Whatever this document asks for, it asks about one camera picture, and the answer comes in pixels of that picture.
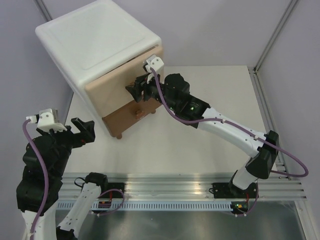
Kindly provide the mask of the brown bear knob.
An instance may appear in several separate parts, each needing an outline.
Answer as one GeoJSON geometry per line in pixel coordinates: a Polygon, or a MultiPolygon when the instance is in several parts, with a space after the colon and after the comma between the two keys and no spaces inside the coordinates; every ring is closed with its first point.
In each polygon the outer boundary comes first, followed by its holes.
{"type": "Polygon", "coordinates": [[[144,110],[138,109],[138,110],[135,112],[135,119],[136,119],[136,120],[140,120],[140,119],[142,119],[144,116],[145,116],[145,111],[144,111],[144,110]]]}

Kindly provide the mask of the beige drawer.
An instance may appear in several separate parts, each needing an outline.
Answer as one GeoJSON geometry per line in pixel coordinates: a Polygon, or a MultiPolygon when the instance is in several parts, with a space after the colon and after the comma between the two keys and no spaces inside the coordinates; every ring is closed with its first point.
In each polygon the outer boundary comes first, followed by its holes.
{"type": "Polygon", "coordinates": [[[144,62],[152,55],[162,58],[163,47],[152,48],[85,85],[84,90],[99,118],[108,116],[133,100],[126,86],[146,73],[144,62]]]}

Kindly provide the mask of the brown drawer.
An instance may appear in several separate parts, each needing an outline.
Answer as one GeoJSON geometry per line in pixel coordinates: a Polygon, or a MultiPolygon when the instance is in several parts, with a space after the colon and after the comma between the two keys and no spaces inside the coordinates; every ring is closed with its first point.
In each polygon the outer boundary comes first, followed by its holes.
{"type": "Polygon", "coordinates": [[[124,131],[142,119],[135,119],[137,110],[145,111],[145,116],[147,116],[148,114],[155,114],[156,109],[160,106],[161,104],[154,99],[149,99],[148,101],[142,100],[140,102],[132,100],[128,104],[103,117],[102,121],[112,137],[121,139],[124,131]]]}

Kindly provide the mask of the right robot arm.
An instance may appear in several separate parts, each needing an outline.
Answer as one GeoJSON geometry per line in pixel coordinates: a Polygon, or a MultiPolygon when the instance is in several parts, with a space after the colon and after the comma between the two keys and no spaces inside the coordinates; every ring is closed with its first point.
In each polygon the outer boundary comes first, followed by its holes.
{"type": "Polygon", "coordinates": [[[224,117],[207,102],[190,94],[190,85],[179,73],[159,82],[150,73],[141,75],[125,87],[139,103],[154,99],[168,108],[176,120],[195,129],[213,133],[245,152],[249,160],[227,184],[231,196],[239,198],[256,180],[269,178],[278,156],[279,135],[252,130],[224,117]]]}

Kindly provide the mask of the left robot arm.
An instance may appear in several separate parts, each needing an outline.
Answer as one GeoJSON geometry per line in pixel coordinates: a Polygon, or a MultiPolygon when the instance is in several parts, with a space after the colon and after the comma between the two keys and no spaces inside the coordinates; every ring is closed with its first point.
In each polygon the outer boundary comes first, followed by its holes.
{"type": "Polygon", "coordinates": [[[107,176],[89,173],[68,215],[56,224],[59,191],[72,150],[93,143],[96,139],[94,121],[84,122],[75,117],[71,122],[79,130],[78,133],[73,133],[67,125],[63,131],[58,132],[39,129],[40,135],[36,138],[31,138],[27,131],[31,119],[22,124],[28,144],[22,157],[25,167],[16,189],[16,199],[31,240],[78,239],[94,201],[109,193],[107,176]]]}

